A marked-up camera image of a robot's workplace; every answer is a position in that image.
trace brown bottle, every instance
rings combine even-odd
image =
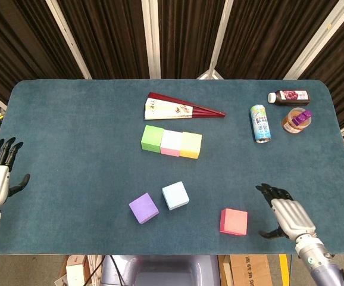
[[[307,105],[310,97],[308,91],[277,91],[270,92],[267,101],[276,105]]]

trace light blue cube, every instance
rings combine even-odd
[[[162,189],[162,194],[170,210],[174,210],[189,203],[189,197],[186,193],[183,182],[177,182],[166,186]]]

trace drink can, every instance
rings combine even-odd
[[[250,108],[251,120],[253,123],[255,142],[266,143],[270,141],[271,134],[268,127],[266,109],[258,104]]]

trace white bottle cap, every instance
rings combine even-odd
[[[275,94],[275,92],[270,92],[267,96],[267,101],[269,103],[274,103],[276,99],[277,99],[277,95]]]

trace green cube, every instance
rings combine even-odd
[[[142,149],[160,153],[160,144],[163,132],[163,128],[146,125],[141,141]]]

